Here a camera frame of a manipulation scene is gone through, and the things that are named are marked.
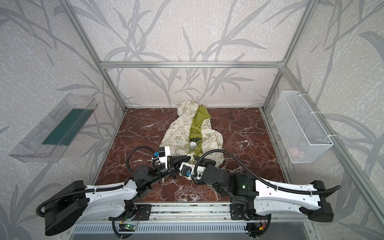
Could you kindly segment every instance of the mesh basket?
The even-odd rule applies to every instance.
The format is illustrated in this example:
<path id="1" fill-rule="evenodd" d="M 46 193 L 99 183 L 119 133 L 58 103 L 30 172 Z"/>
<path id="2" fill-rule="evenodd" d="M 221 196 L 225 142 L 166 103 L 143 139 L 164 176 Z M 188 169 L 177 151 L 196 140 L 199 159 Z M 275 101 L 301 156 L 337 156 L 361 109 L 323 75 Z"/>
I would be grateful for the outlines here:
<path id="1" fill-rule="evenodd" d="M 333 146 L 298 91 L 282 91 L 271 114 L 291 162 L 313 162 Z"/>

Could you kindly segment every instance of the wallpaper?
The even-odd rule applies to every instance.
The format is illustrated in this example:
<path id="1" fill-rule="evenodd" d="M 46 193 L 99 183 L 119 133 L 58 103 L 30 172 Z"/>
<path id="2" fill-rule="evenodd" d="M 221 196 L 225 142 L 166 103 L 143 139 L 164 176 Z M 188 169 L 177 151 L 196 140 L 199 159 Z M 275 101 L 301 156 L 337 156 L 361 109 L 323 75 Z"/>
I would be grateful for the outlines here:
<path id="1" fill-rule="evenodd" d="M 44 235 L 38 204 L 74 180 L 93 181 L 122 108 L 56 1 L 0 1 L 0 239 Z M 68 93 L 98 107 L 57 163 L 8 154 Z"/>
<path id="2" fill-rule="evenodd" d="M 259 107 L 274 68 L 115 68 L 108 74 L 128 107 L 176 107 L 191 100 L 209 107 Z"/>
<path id="3" fill-rule="evenodd" d="M 288 67 L 384 197 L 384 1 L 317 6 Z"/>
<path id="4" fill-rule="evenodd" d="M 307 0 L 71 0 L 102 61 L 281 61 Z"/>
<path id="5" fill-rule="evenodd" d="M 341 185 L 340 190 L 327 197 L 327 202 L 331 203 L 334 211 L 334 220 L 332 223 L 314 223 L 320 229 L 320 233 L 317 234 L 327 240 L 384 239 L 384 229 L 351 178 L 344 171 L 344 167 L 332 148 L 312 163 L 292 164 L 271 116 L 280 92 L 292 90 L 289 82 L 282 76 L 265 109 L 273 135 L 283 155 L 283 162 L 288 170 L 289 178 L 295 184 L 307 184 L 313 180 L 321 180 L 327 188 Z"/>

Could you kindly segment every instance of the marble surface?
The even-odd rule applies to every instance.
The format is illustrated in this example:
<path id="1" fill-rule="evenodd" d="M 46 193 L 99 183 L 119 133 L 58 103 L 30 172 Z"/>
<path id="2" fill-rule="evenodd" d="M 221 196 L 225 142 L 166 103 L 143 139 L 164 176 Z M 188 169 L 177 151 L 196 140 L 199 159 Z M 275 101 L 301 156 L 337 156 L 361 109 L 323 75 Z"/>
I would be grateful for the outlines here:
<path id="1" fill-rule="evenodd" d="M 235 154 L 255 173 L 263 178 L 284 182 L 271 140 L 258 108 L 208 108 L 212 128 L 224 138 L 223 149 Z M 141 145 L 157 150 L 171 122 L 177 118 L 175 108 L 128 109 L 102 167 L 96 184 L 123 182 L 131 173 L 125 168 L 125 158 L 130 151 Z M 244 172 L 235 160 L 224 155 L 220 168 L 228 172 Z M 151 165 L 148 150 L 137 151 L 130 160 L 132 169 L 140 164 Z M 140 202 L 175 201 L 228 201 L 221 198 L 209 186 L 197 186 L 179 176 L 167 177 L 163 183 L 152 186 L 153 191 Z"/>

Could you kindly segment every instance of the clear plastic tray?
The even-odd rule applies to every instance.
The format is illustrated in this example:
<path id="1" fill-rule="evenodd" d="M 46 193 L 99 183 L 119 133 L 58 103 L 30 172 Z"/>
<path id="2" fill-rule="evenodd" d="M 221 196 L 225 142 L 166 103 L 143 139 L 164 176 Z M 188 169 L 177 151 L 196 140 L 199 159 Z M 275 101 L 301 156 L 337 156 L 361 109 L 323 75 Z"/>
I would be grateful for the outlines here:
<path id="1" fill-rule="evenodd" d="M 68 94 L 9 155 L 23 162 L 57 162 L 96 107 L 94 97 Z"/>

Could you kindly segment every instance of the metal frame bar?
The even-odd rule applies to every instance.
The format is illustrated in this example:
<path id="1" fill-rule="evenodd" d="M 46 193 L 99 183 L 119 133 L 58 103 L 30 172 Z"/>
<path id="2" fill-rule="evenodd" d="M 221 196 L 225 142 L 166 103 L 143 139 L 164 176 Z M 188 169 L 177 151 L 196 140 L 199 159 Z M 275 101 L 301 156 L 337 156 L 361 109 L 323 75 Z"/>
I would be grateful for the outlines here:
<path id="1" fill-rule="evenodd" d="M 106 61 L 102 68 L 281 68 L 282 62 Z"/>
<path id="2" fill-rule="evenodd" d="M 104 81 L 106 82 L 106 84 L 110 88 L 110 90 L 112 91 L 113 95 L 115 96 L 115 98 L 117 99 L 117 101 L 119 102 L 121 107 L 123 109 L 125 109 L 125 104 L 124 104 L 120 94 L 118 93 L 115 85 L 113 84 L 113 82 L 109 78 L 106 71 L 104 69 L 102 69 L 102 67 L 100 66 L 100 59 L 97 56 L 96 50 L 93 48 L 91 41 L 89 40 L 87 34 L 85 33 L 85 30 L 83 29 L 83 26 L 81 25 L 79 19 L 77 18 L 77 15 L 76 15 L 74 9 L 72 8 L 69 0 L 59 0 L 59 3 L 61 5 L 61 8 L 63 9 L 63 13 L 67 16 L 68 20 L 72 24 L 73 28 L 75 29 L 76 33 L 78 34 L 79 38 L 81 39 L 85 48 L 87 49 L 88 53 L 90 54 L 91 59 L 93 60 L 93 62 L 96 65 L 96 68 L 100 72 L 100 75 L 103 77 Z"/>
<path id="3" fill-rule="evenodd" d="M 288 47 L 288 50 L 285 53 L 285 56 L 282 60 L 284 67 L 288 64 L 288 61 L 290 60 L 297 44 L 299 43 L 299 41 L 300 41 L 300 39 L 304 33 L 305 28 L 307 27 L 309 21 L 311 20 L 311 17 L 313 15 L 314 10 L 316 9 L 316 6 L 318 3 L 319 3 L 319 0 L 309 0 L 308 1 L 307 6 L 305 8 L 305 11 L 303 13 L 303 17 L 300 20 L 300 23 L 299 23 L 299 25 L 298 25 L 298 27 L 297 27 L 294 35 L 293 35 L 293 38 L 292 38 L 291 43 Z M 272 87 L 271 87 L 271 89 L 267 95 L 265 102 L 264 102 L 263 109 L 266 108 L 269 101 L 271 100 L 272 93 L 275 91 L 276 87 L 280 83 L 280 79 L 281 79 L 281 72 L 279 71 L 279 74 L 276 76 L 275 81 L 273 82 L 273 85 L 272 85 Z"/>
<path id="4" fill-rule="evenodd" d="M 101 171 L 101 168 L 102 168 L 103 165 L 104 165 L 105 159 L 107 159 L 108 153 L 109 153 L 109 151 L 110 151 L 111 148 L 112 148 L 112 144 L 113 144 L 113 142 L 114 142 L 114 140 L 115 140 L 115 138 L 116 138 L 116 136 L 117 136 L 117 134 L 118 134 L 118 132 L 119 132 L 120 125 L 121 125 L 122 121 L 124 120 L 125 114 L 126 114 L 126 111 L 124 111 L 124 114 L 121 116 L 121 119 L 119 120 L 119 125 L 118 125 L 117 128 L 115 129 L 115 132 L 113 133 L 113 137 L 111 138 L 111 141 L 109 141 L 108 146 L 107 146 L 107 148 L 106 148 L 106 151 L 105 151 L 104 154 L 103 154 L 103 158 L 101 159 L 101 162 L 99 163 L 99 166 L 98 166 L 98 168 L 97 168 L 97 170 L 96 170 L 96 174 L 95 174 L 95 176 L 93 177 L 93 179 L 92 179 L 92 181 L 91 181 L 91 183 L 92 183 L 93 185 L 95 185 L 96 180 L 97 180 L 97 177 L 99 176 L 99 173 L 100 173 L 100 171 Z"/>
<path id="5" fill-rule="evenodd" d="M 285 182 L 291 184 L 292 180 L 291 180 L 291 177 L 289 175 L 289 170 L 287 168 L 287 165 L 284 162 L 284 158 L 283 158 L 283 155 L 282 155 L 282 153 L 280 151 L 280 148 L 279 148 L 279 146 L 277 144 L 275 135 L 273 134 L 273 129 L 271 128 L 271 125 L 269 124 L 269 121 L 267 119 L 267 116 L 266 116 L 265 112 L 261 108 L 260 108 L 260 112 L 262 114 L 262 117 L 263 117 L 263 120 L 264 120 L 264 123 L 265 123 L 265 126 L 266 126 L 266 130 L 268 132 L 269 138 L 271 139 L 273 149 L 275 150 L 277 161 L 279 162 L 281 171 L 283 172 L 283 176 L 284 176 Z"/>
<path id="6" fill-rule="evenodd" d="M 299 91 L 301 94 L 306 94 L 305 90 L 299 84 L 296 77 L 288 69 L 283 67 L 283 76 L 286 77 L 291 87 Z M 305 101 L 308 103 L 310 108 L 317 112 L 319 109 L 313 103 L 312 99 L 308 95 L 303 95 Z M 321 113 L 316 113 L 319 122 L 324 127 L 325 131 L 331 135 L 337 135 L 333 128 L 329 125 L 328 121 L 324 118 Z M 378 218 L 381 225 L 384 227 L 384 200 L 375 187 L 372 185 L 369 178 L 365 175 L 356 161 L 353 159 L 352 155 L 349 153 L 343 142 L 339 137 L 332 137 L 333 139 L 333 151 L 335 152 L 337 158 L 339 159 L 341 165 L 344 167 L 347 174 L 351 177 L 352 181 L 355 183 L 356 187 L 359 189 L 362 197 L 367 202 L 368 206 L 371 208 L 375 216 Z"/>
<path id="7" fill-rule="evenodd" d="M 281 73 L 281 68 L 279 68 L 279 71 L 277 72 L 275 80 L 273 81 L 273 84 L 272 84 L 271 88 L 269 89 L 268 95 L 266 96 L 266 99 L 264 101 L 264 104 L 263 104 L 263 107 L 262 107 L 263 110 L 266 109 L 267 104 L 271 100 L 272 94 L 275 91 L 275 89 L 277 88 L 277 86 L 279 85 L 280 78 L 281 78 L 282 75 L 283 74 Z"/>
<path id="8" fill-rule="evenodd" d="M 305 28 L 307 27 L 309 21 L 311 20 L 311 17 L 314 13 L 314 10 L 319 3 L 319 0 L 309 0 L 307 3 L 307 6 L 305 8 L 305 11 L 303 13 L 303 17 L 301 18 L 301 21 L 299 23 L 299 26 L 296 29 L 296 32 L 292 38 L 292 41 L 288 47 L 287 53 L 285 54 L 285 57 L 283 59 L 284 66 L 287 65 L 289 59 L 291 58 L 297 44 L 299 43 Z"/>

